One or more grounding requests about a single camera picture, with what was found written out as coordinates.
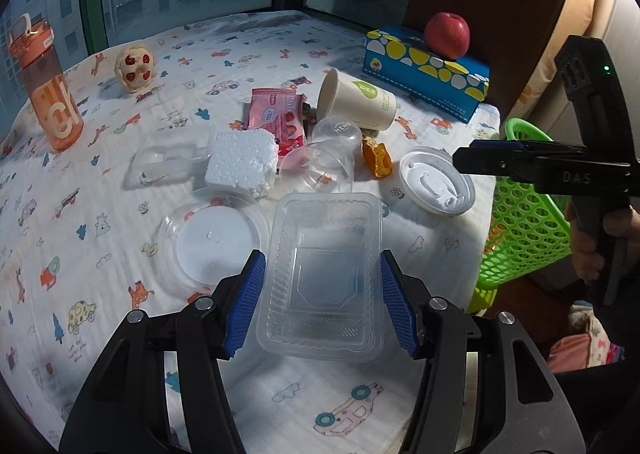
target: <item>bottle handle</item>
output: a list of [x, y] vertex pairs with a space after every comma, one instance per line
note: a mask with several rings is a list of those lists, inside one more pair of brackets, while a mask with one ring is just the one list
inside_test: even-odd
[[16, 19], [12, 23], [12, 25], [9, 27], [9, 30], [7, 30], [9, 32], [9, 44], [12, 44], [15, 41], [13, 28], [15, 27], [15, 25], [18, 24], [18, 22], [21, 19], [24, 19], [24, 24], [25, 24], [24, 35], [28, 36], [31, 33], [31, 15], [28, 12], [25, 12], [18, 19]]

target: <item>patterned white tablecloth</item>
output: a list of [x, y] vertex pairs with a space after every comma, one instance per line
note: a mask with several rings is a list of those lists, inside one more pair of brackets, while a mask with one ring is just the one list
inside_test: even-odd
[[[114, 80], [119, 49], [110, 48], [67, 73], [85, 126], [78, 142], [59, 155], [50, 150], [31, 106], [22, 109], [0, 161], [0, 371], [54, 446], [134, 295], [147, 295], [140, 307], [153, 316], [179, 311], [193, 294], [162, 281], [156, 243], [164, 215], [202, 179], [178, 185], [131, 181], [130, 162], [144, 135], [191, 124], [242, 129], [252, 88], [296, 84], [315, 105], [329, 67], [362, 75], [364, 39], [300, 12], [238, 14], [175, 28], [146, 40], [158, 56], [158, 75], [149, 95], [139, 97], [124, 94]], [[418, 145], [453, 153], [498, 128], [494, 107], [481, 105], [463, 124], [380, 86], [400, 103], [397, 120], [378, 139], [396, 161]], [[207, 94], [213, 89], [220, 93]], [[476, 203], [457, 218], [414, 205], [396, 173], [375, 181], [358, 171], [354, 184], [383, 200], [383, 246], [404, 273], [461, 307], [478, 276], [494, 189], [493, 178], [474, 182]], [[261, 203], [268, 212], [270, 202]], [[79, 315], [88, 319], [80, 323]], [[187, 448], [175, 357], [167, 356], [165, 370], [172, 427]], [[244, 348], [222, 366], [249, 454], [383, 453], [411, 413], [421, 373], [422, 363], [399, 348], [388, 319], [383, 352], [366, 364], [267, 354], [255, 339], [254, 319]], [[319, 434], [314, 426], [320, 413], [342, 404], [360, 407], [351, 391], [361, 385], [372, 387], [357, 410], [366, 420], [334, 436]]]

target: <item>pink snack wrapper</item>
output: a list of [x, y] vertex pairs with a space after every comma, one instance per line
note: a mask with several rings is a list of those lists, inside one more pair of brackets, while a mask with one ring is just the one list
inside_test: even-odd
[[275, 136], [278, 166], [290, 151], [306, 144], [303, 102], [306, 96], [291, 90], [257, 88], [252, 91], [247, 127], [261, 127]]

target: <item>orange water bottle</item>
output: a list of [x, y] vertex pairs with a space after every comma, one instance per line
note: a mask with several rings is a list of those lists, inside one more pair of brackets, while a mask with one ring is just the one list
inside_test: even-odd
[[[25, 29], [14, 37], [12, 29], [24, 20]], [[18, 60], [36, 117], [54, 151], [64, 151], [78, 140], [84, 122], [69, 93], [53, 46], [53, 29], [46, 20], [31, 26], [21, 15], [9, 29], [9, 53]]]

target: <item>blue box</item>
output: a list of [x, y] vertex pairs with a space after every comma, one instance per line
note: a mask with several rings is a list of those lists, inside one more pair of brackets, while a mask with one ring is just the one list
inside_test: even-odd
[[486, 97], [489, 67], [435, 55], [419, 32], [396, 25], [367, 34], [363, 72], [398, 86], [467, 123]]

